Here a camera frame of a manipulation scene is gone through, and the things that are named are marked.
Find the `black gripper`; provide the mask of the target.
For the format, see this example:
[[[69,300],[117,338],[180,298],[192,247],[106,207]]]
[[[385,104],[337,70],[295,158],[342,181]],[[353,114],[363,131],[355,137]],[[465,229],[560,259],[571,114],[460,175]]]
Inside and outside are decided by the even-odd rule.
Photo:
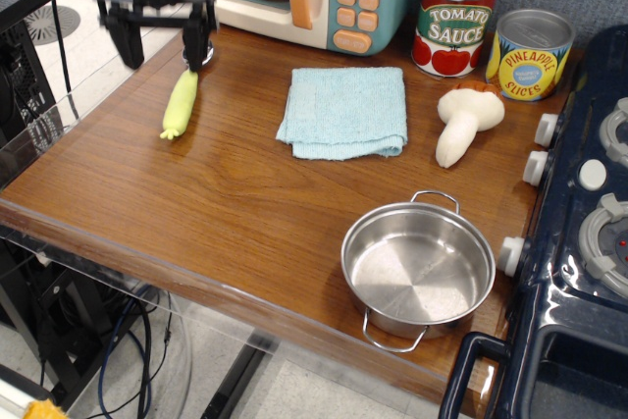
[[[99,21],[105,26],[124,64],[137,70],[144,62],[140,26],[183,28],[184,53],[188,68],[199,72],[211,56],[210,31],[218,29],[214,0],[96,0]],[[167,6],[189,4],[187,18],[146,16]]]

